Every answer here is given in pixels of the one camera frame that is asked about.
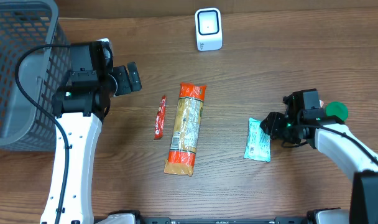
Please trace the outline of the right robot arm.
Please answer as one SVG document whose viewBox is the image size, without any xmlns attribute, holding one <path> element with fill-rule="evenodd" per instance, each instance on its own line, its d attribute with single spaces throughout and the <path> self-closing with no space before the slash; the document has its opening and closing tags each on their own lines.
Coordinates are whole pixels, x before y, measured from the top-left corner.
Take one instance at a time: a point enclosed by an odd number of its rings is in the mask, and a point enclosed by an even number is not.
<svg viewBox="0 0 378 224">
<path fill-rule="evenodd" d="M 290 119 L 271 112 L 260 124 L 271 139 L 290 147 L 309 144 L 331 159 L 352 182 L 349 210 L 323 208 L 309 211 L 306 223 L 378 223 L 378 154 L 358 140 L 337 116 Z"/>
</svg>

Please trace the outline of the red chocolate bar wrapper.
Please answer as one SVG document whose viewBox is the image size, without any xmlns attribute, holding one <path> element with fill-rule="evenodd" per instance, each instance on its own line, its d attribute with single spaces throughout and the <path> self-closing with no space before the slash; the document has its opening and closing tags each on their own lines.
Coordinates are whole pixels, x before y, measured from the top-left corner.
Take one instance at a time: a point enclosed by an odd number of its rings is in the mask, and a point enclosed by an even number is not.
<svg viewBox="0 0 378 224">
<path fill-rule="evenodd" d="M 166 96 L 161 98 L 156 120 L 155 120 L 155 140 L 159 140 L 164 135 L 164 122 L 165 122 L 165 111 L 166 111 Z"/>
</svg>

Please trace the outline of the spaghetti pack orange ends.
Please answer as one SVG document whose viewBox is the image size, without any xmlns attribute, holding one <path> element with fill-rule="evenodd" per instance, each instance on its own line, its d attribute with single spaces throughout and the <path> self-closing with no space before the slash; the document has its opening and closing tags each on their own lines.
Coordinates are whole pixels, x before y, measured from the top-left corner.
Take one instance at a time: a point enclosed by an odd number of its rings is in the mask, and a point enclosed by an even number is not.
<svg viewBox="0 0 378 224">
<path fill-rule="evenodd" d="M 172 140 L 164 172 L 193 175 L 206 86 L 181 83 Z"/>
</svg>

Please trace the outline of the teal tissue pack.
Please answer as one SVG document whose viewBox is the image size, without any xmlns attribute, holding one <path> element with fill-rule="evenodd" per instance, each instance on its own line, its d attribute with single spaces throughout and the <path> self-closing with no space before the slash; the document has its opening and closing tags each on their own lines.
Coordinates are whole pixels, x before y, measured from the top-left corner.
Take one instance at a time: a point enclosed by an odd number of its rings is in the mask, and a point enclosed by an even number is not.
<svg viewBox="0 0 378 224">
<path fill-rule="evenodd" d="M 254 118 L 249 118 L 244 158 L 261 162 L 270 162 L 270 137 L 261 129 L 260 124 L 260 121 Z"/>
</svg>

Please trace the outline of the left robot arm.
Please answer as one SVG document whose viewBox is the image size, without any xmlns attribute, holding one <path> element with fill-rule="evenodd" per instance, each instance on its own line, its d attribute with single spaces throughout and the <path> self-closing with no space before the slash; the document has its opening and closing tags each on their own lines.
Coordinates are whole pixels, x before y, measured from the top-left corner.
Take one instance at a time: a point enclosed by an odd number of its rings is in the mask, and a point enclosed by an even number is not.
<svg viewBox="0 0 378 224">
<path fill-rule="evenodd" d="M 135 62 L 112 71 L 69 71 L 52 98 L 58 122 L 55 159 L 41 223 L 93 223 L 95 150 L 111 97 L 141 90 Z"/>
</svg>

